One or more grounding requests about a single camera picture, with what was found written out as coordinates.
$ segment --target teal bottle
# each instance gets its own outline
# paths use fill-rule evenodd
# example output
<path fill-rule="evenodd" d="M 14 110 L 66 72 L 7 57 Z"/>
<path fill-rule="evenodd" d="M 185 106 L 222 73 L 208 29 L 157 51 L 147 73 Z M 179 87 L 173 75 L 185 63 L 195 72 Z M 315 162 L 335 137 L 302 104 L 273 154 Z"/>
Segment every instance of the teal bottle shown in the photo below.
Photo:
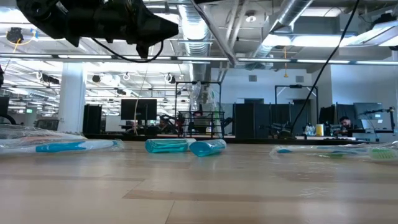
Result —
<path fill-rule="evenodd" d="M 149 153 L 185 152 L 194 139 L 148 139 L 145 149 Z"/>
<path fill-rule="evenodd" d="M 210 156 L 218 154 L 226 149 L 226 142 L 222 139 L 197 141 L 189 146 L 189 149 L 197 156 Z"/>

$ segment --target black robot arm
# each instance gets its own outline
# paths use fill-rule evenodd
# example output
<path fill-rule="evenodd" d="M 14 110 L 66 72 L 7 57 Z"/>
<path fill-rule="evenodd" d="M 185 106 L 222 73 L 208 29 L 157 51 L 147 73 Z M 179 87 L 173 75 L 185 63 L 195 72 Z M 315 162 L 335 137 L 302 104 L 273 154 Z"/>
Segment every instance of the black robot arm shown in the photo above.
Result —
<path fill-rule="evenodd" d="M 150 46 L 178 34 L 178 25 L 151 13 L 142 0 L 17 0 L 25 17 L 53 39 L 75 47 L 80 37 L 137 44 L 141 58 Z"/>

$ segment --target blue object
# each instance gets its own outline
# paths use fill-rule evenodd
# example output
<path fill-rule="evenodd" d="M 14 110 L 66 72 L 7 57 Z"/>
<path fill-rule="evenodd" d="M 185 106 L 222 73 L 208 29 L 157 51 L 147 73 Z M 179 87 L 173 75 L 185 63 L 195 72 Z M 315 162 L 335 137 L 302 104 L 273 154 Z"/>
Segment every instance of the blue object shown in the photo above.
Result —
<path fill-rule="evenodd" d="M 149 153 L 185 152 L 188 150 L 188 145 L 187 139 L 148 139 L 145 142 L 145 149 Z"/>
<path fill-rule="evenodd" d="M 36 146 L 36 152 L 62 152 L 62 151 L 86 150 L 85 147 L 79 146 L 81 143 L 84 143 L 84 141 L 45 144 L 41 146 Z"/>
<path fill-rule="evenodd" d="M 199 157 L 209 156 L 223 151 L 226 148 L 226 142 L 222 139 L 197 141 L 192 143 L 189 148 Z"/>

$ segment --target wooden table surface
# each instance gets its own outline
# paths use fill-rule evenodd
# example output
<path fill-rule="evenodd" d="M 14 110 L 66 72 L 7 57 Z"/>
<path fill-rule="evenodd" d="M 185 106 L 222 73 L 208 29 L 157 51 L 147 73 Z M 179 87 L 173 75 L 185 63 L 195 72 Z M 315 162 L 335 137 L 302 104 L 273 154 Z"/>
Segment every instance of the wooden table surface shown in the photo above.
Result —
<path fill-rule="evenodd" d="M 398 223 L 398 166 L 230 144 L 218 156 L 0 157 L 2 224 Z"/>

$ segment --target ceiling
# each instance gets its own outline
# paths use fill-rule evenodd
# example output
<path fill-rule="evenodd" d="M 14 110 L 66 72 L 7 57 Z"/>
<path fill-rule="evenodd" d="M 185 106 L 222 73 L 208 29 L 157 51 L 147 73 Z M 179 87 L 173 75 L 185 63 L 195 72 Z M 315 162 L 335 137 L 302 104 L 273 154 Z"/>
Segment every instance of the ceiling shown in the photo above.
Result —
<path fill-rule="evenodd" d="M 174 3 L 185 3 L 184 1 L 169 1 L 171 7 L 175 7 Z M 264 21 L 267 16 L 273 15 L 279 10 L 282 1 L 250 1 L 247 5 L 246 12 L 252 11 L 256 17 L 254 22 L 247 22 L 243 19 L 240 30 L 238 31 L 238 40 L 233 46 L 233 52 L 237 55 L 249 55 L 255 51 L 262 42 L 263 35 L 262 29 Z M 335 27 L 329 27 L 325 21 L 331 21 L 336 24 L 340 21 L 343 14 L 349 13 L 355 1 L 337 1 L 337 0 L 314 0 L 311 6 L 302 14 L 301 18 L 297 21 L 297 30 L 302 34 L 305 32 L 312 32 L 311 30 L 329 30 Z M 231 8 L 235 1 L 220 1 L 213 2 L 210 5 L 210 15 L 213 17 L 214 25 L 218 28 L 218 32 L 222 37 L 226 35 L 226 27 L 228 20 L 231 19 Z M 395 6 L 397 2 L 393 0 L 385 1 L 365 1 L 363 0 L 359 6 L 359 13 L 361 17 L 356 16 L 358 26 L 361 29 L 369 26 L 365 21 L 372 17 L 367 17 L 367 14 L 382 8 Z M 159 5 L 160 1 L 146 2 L 147 5 Z M 0 2 L 0 52 L 1 53 L 20 53 L 20 54 L 88 54 L 88 55 L 109 55 L 110 53 L 94 43 L 91 39 L 82 38 L 78 48 L 72 46 L 66 40 L 53 40 L 46 34 L 37 30 L 37 38 L 33 38 L 35 34 L 31 29 L 35 27 L 27 21 L 21 12 L 16 7 L 14 0 L 2 0 Z M 180 33 L 164 42 L 164 48 L 161 55 L 186 55 L 185 44 L 183 42 L 184 35 L 181 29 L 180 16 L 175 14 L 158 14 L 165 19 L 180 24 Z M 312 24 L 308 26 L 306 19 L 317 17 L 319 20 L 324 19 L 320 24 Z M 6 33 L 11 27 L 23 28 L 22 33 L 25 41 L 23 44 L 18 45 L 10 43 L 6 39 Z M 121 55 L 137 55 L 135 45 L 128 45 L 123 40 L 115 40 L 113 44 L 106 43 L 105 40 L 100 40 L 109 48 Z M 211 36 L 209 56 L 223 56 L 222 51 L 213 36 Z M 160 44 L 157 44 L 149 49 L 150 55 L 155 55 L 160 50 Z M 300 47 L 300 46 L 287 46 L 286 48 L 274 47 L 271 50 L 271 55 L 275 58 L 327 58 L 332 47 Z M 391 55 L 388 47 L 360 47 L 360 48 L 342 48 L 335 58 L 344 59 L 371 59 L 380 60 Z M 48 83 L 41 82 L 37 77 L 41 74 L 47 74 L 62 81 L 62 62 L 49 62 L 49 61 L 27 61 L 27 60 L 8 60 L 8 58 L 0 58 L 2 67 L 7 67 L 5 81 L 9 85 L 17 86 L 47 86 Z M 292 64 L 288 68 L 294 69 L 308 69 L 313 65 Z M 284 63 L 275 63 L 271 69 L 278 70 L 284 68 Z M 170 84 L 165 79 L 168 74 L 173 75 L 177 81 L 192 81 L 192 64 L 190 63 L 121 63 L 121 62 L 85 62 L 85 69 L 88 74 L 86 101 L 89 103 L 103 104 L 104 108 L 115 109 L 118 107 L 116 103 L 110 103 L 109 99 L 120 97 L 116 90 L 99 90 L 98 87 L 119 87 L 136 88 L 136 90 L 129 90 L 126 96 L 140 96 L 140 97 L 156 97 L 159 99 L 166 98 L 165 103 L 160 104 L 158 109 L 162 113 L 174 114 L 174 88 L 175 85 Z M 99 75 L 104 80 L 111 80 L 111 82 L 94 83 L 92 81 L 93 75 Z M 26 106 L 31 105 L 32 100 L 35 101 L 33 105 L 39 105 L 42 109 L 39 110 L 43 114 L 52 115 L 57 113 L 57 105 L 59 99 L 59 86 L 52 85 L 53 88 L 25 88 L 13 89 L 4 91 L 3 94 L 11 96 L 11 106 Z M 188 92 L 183 91 L 181 98 L 188 102 Z M 177 109 L 187 109 L 188 103 L 179 103 Z M 50 103 L 52 108 L 43 106 Z M 116 110 L 106 110 L 106 114 L 117 114 Z"/>

